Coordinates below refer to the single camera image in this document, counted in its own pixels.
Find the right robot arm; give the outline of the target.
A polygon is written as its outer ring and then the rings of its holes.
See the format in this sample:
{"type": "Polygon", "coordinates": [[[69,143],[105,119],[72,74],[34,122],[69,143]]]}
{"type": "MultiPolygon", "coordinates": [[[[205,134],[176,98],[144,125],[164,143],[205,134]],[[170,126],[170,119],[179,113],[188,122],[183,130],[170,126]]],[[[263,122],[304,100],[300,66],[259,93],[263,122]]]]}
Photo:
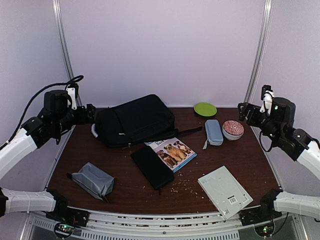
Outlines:
{"type": "MultiPolygon", "coordinates": [[[[270,148],[280,148],[293,161],[300,163],[316,177],[320,176],[320,142],[301,128],[294,128],[296,105],[283,97],[274,97],[266,111],[248,102],[239,103],[239,120],[260,129],[271,140],[270,148]]],[[[320,220],[320,198],[272,189],[260,200],[256,210],[259,220],[266,221],[280,212],[320,220]]]]}

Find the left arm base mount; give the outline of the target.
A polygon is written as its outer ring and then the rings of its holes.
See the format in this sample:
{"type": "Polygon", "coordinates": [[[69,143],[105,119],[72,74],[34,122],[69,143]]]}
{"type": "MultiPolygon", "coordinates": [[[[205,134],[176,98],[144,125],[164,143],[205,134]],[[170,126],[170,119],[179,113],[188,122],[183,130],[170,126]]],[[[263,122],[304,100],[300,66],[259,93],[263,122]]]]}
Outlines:
{"type": "Polygon", "coordinates": [[[55,207],[53,211],[45,211],[45,216],[57,222],[53,227],[53,233],[58,239],[65,240],[76,228],[87,226],[90,216],[88,211],[69,207],[67,198],[56,190],[50,189],[47,192],[53,196],[55,207]]]}

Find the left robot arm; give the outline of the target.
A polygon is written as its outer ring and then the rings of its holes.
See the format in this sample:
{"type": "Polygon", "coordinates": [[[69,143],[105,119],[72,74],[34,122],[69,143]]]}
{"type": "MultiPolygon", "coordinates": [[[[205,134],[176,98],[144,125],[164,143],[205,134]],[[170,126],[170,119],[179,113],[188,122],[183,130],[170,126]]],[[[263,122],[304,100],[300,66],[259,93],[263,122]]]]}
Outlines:
{"type": "MultiPolygon", "coordinates": [[[[51,90],[44,94],[43,108],[17,128],[11,140],[0,149],[0,176],[4,177],[24,157],[40,149],[50,139],[60,143],[62,135],[73,126],[93,124],[96,108],[78,106],[77,90],[51,90]]],[[[48,191],[0,190],[0,214],[16,212],[52,212],[61,222],[72,218],[72,211],[48,191]]]]}

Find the black student backpack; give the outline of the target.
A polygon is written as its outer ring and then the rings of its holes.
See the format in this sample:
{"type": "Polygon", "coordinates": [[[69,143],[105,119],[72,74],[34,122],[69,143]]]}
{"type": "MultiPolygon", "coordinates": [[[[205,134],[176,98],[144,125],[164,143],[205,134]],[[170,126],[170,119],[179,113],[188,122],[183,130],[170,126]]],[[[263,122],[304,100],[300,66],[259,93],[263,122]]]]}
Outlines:
{"type": "Polygon", "coordinates": [[[155,94],[101,109],[91,125],[92,135],[109,148],[168,140],[202,129],[180,131],[173,112],[155,94]]]}

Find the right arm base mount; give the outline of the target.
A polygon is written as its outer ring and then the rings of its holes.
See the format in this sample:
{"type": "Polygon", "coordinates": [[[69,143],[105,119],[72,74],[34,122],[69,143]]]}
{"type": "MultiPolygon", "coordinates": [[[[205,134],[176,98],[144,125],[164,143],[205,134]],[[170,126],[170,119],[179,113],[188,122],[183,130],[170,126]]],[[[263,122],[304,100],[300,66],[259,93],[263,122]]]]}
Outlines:
{"type": "Polygon", "coordinates": [[[242,226],[254,225],[255,233],[263,238],[273,237],[283,227],[276,229],[275,219],[283,214],[275,210],[274,201],[282,189],[271,189],[260,199],[260,206],[243,209],[239,214],[242,226]]]}

